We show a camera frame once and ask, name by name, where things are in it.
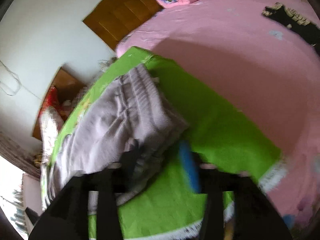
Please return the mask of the lilac knit pants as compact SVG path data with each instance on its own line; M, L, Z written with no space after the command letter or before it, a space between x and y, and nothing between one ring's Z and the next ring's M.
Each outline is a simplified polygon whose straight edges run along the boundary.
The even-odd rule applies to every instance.
M160 170L163 152L188 128L156 85L144 64L115 78L93 102L71 134L65 136L48 176L48 199L54 200L76 174L101 171L138 143L129 189L117 194L123 205Z

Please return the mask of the brown yellow blanket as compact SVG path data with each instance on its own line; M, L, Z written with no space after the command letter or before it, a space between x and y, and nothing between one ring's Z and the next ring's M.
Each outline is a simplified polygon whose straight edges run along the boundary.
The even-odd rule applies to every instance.
M34 155L33 163L34 166L40 168L41 165L47 165L50 162L50 154L39 152Z

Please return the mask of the window with bars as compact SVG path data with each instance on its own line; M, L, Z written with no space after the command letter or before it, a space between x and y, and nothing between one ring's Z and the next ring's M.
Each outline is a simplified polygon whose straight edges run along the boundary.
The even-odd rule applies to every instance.
M1 157L1 209L23 239L28 239L24 213L22 179L24 172Z

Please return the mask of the patterned window curtain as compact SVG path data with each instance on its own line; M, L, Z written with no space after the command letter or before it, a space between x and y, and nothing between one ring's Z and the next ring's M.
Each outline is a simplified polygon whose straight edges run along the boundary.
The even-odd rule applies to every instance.
M0 144L1 157L35 179L40 179L41 170L35 166L33 156L28 151L21 148L3 132L1 132Z

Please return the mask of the green cartoon bed sheet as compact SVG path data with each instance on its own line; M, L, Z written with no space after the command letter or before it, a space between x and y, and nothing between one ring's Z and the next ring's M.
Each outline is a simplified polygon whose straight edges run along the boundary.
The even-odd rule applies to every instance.
M89 154L85 160L77 153L69 154L65 145L94 112L111 82L139 64L152 77L159 78L157 88L187 122L181 140L193 151L224 171L250 172L265 192L279 185L287 175L281 151L251 120L175 61L132 47L91 86L63 125L50 156L44 196L52 196L57 189L57 172L66 175L75 164L87 167L93 161L106 163L106 157ZM157 164L158 172L142 192L127 202L119 202L125 239L187 239L197 235L205 197L189 189L178 146L179 142L174 141L166 147Z

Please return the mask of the pink floral quilt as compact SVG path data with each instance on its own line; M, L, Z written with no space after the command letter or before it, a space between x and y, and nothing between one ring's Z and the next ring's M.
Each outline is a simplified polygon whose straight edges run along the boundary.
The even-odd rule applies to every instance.
M48 106L40 115L40 131L42 139L42 161L41 164L47 165L53 153L55 141L59 131L63 127L64 120L58 111Z

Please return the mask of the red embroidered pillow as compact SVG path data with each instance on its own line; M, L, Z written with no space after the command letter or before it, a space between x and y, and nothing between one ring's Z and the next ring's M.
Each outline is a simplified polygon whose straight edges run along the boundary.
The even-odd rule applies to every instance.
M44 101L43 101L42 106L39 111L39 117L48 107L53 107L57 111L57 113L59 113L59 114L61 112L59 93L58 93L58 90L55 86L51 86L48 89L48 92L44 98Z

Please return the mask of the left wooden headboard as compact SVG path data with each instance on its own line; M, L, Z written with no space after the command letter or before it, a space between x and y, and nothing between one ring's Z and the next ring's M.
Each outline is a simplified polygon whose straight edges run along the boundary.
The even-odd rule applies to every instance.
M59 103L63 103L66 100L73 100L80 89L82 89L84 86L85 84L83 82L70 74L65 68L60 67L56 72L52 83L49 85L49 88L45 92L44 98L41 100L40 108L33 127L32 137L40 141L42 140L40 131L40 113L51 87L56 88L57 99L59 100Z

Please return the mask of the wooden headboard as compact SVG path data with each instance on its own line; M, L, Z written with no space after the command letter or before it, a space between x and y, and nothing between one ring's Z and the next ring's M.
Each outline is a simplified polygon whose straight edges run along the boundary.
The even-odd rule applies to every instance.
M52 83L49 85L49 88L45 92L44 98L41 100L40 108L33 127L32 137L40 141L42 140L40 131L40 113L51 87L56 88L57 99L59 100L59 103L63 103L66 100L73 100L80 89L82 89L84 86L85 84L83 82L70 74L65 68L60 67L56 72Z
M102 0L83 23L115 50L127 34L161 9L156 0Z

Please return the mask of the pink bed sheet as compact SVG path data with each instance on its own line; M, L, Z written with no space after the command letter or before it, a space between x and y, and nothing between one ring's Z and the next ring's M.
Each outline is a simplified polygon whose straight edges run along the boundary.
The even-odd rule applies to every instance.
M116 54L137 46L173 59L254 121L287 157L271 199L304 227L319 207L319 57L262 15L277 2L319 23L299 0L200 0L159 12Z

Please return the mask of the black patterned garment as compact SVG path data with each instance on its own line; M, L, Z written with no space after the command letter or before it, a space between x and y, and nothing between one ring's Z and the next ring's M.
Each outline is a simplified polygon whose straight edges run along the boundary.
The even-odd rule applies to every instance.
M298 34L312 47L319 47L319 27L296 10L277 2L272 7L265 7L261 14Z

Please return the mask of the right wooden headboard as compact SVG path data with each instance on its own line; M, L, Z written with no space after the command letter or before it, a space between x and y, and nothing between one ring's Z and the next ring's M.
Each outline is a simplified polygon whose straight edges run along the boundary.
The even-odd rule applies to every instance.
M102 0L83 23L115 50L127 34L161 9L156 0Z

